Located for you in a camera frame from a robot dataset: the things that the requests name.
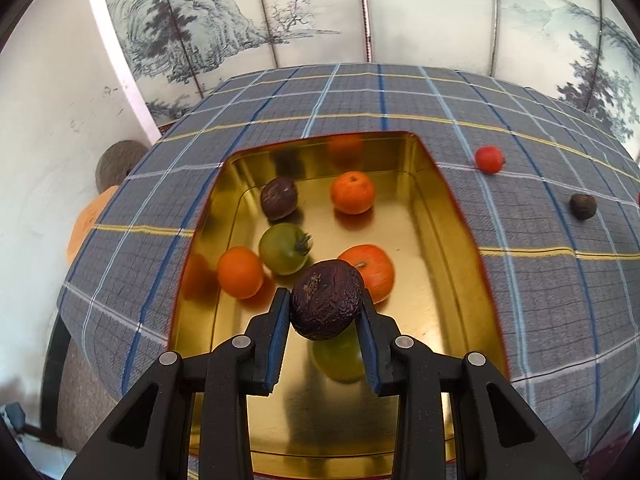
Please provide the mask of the gold metal tray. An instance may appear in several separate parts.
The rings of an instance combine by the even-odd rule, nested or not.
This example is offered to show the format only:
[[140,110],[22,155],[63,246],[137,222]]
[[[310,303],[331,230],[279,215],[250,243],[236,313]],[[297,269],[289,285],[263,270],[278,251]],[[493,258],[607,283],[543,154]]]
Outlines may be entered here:
[[247,401],[258,476],[382,477],[397,400],[369,387],[356,302],[373,299],[433,351],[506,349],[480,250],[450,186],[408,131],[322,136],[230,156],[198,220],[170,346],[184,356],[246,330],[278,292],[292,307],[270,396]]

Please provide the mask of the orange round cushion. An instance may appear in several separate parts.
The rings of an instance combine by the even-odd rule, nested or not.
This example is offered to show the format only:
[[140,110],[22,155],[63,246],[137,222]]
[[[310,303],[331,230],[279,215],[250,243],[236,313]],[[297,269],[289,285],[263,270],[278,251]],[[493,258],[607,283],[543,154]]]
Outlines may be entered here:
[[96,219],[118,189],[118,185],[110,186],[104,192],[96,196],[96,198],[88,203],[80,214],[78,214],[66,248],[66,259],[68,263],[72,263],[74,261],[82,243],[96,223]]

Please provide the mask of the large green tomato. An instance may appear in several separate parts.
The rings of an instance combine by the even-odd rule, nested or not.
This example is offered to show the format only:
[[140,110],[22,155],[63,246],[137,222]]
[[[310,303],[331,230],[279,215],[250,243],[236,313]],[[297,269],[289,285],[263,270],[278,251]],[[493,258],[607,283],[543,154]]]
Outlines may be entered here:
[[334,338],[311,341],[309,353],[317,370],[334,382],[352,384],[366,374],[355,323]]

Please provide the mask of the orange tangerine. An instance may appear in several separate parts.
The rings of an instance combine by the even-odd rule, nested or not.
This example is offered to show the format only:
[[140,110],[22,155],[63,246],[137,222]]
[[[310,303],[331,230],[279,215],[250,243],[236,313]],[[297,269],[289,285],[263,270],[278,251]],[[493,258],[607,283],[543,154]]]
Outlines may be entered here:
[[264,284],[262,262],[246,247],[231,247],[218,260],[217,278],[224,292],[236,299],[248,299]]
[[356,245],[346,249],[338,258],[360,272],[374,304],[380,304],[390,296],[395,285],[395,268],[382,248],[372,244]]
[[364,214],[373,207],[375,195],[372,180],[360,171],[344,172],[330,187],[331,202],[342,214]]

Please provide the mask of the wrinkled dark passion fruit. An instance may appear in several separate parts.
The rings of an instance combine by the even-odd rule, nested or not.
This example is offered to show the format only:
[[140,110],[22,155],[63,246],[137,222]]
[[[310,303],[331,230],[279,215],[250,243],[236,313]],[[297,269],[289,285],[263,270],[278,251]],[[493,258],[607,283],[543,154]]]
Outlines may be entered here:
[[310,266],[292,290],[291,324],[309,340],[327,340],[354,320],[364,292],[360,272],[340,259]]

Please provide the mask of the dark purple passion fruit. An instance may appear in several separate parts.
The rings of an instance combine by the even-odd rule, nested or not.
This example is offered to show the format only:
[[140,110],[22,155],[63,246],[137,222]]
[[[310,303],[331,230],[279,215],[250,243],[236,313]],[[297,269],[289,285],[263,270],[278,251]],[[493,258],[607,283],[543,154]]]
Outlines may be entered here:
[[272,179],[260,193],[260,206],[269,221],[278,221],[292,214],[297,208],[297,201],[297,186],[286,177]]

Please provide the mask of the landscape painted folding screen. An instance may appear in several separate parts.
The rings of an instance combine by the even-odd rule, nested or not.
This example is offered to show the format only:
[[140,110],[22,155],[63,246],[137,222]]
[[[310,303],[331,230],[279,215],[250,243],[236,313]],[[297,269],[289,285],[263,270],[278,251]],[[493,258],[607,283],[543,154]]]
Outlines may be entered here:
[[144,122],[293,65],[468,70],[554,96],[639,151],[639,43],[613,0],[90,0]]

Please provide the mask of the grey plaid tablecloth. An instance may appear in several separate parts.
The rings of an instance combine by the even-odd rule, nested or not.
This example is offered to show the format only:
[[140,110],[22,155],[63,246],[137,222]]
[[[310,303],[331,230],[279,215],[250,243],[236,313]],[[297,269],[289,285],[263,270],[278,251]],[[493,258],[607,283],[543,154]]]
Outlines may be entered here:
[[[123,396],[171,348],[179,283],[221,165],[247,148],[408,131],[442,170],[480,250],[506,371],[587,479],[639,416],[639,170],[587,114],[456,70],[260,70],[222,82],[146,154],[99,215],[58,295],[92,369]],[[495,145],[498,174],[475,166]],[[577,220],[570,196],[590,194]]]

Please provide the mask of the small green tomato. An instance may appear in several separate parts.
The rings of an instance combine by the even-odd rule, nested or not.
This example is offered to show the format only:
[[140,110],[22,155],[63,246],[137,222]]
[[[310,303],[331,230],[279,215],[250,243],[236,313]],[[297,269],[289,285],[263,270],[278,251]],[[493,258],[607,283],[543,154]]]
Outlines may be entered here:
[[306,263],[312,247],[311,235],[296,224],[283,222],[262,234],[258,252],[264,265],[274,274],[291,275]]

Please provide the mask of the red tomato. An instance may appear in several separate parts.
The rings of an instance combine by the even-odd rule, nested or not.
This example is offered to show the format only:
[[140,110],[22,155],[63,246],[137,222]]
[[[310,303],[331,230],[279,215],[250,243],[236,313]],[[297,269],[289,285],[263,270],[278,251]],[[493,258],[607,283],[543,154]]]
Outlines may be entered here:
[[503,152],[495,145],[483,145],[474,156],[475,166],[484,174],[498,174],[506,163]]

